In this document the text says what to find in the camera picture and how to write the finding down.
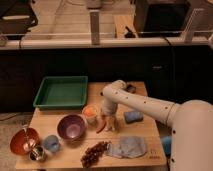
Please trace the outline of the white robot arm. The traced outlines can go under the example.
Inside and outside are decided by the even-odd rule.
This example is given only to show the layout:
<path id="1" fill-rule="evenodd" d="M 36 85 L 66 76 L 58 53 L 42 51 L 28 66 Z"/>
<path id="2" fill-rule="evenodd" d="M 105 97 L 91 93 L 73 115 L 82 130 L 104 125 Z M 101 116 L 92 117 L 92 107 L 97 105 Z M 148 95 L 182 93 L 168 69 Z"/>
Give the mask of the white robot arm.
<path id="1" fill-rule="evenodd" d="M 182 104 L 125 91 L 126 83 L 107 84 L 103 97 L 141 111 L 172 128 L 170 171 L 213 171 L 213 105 L 203 100 Z"/>

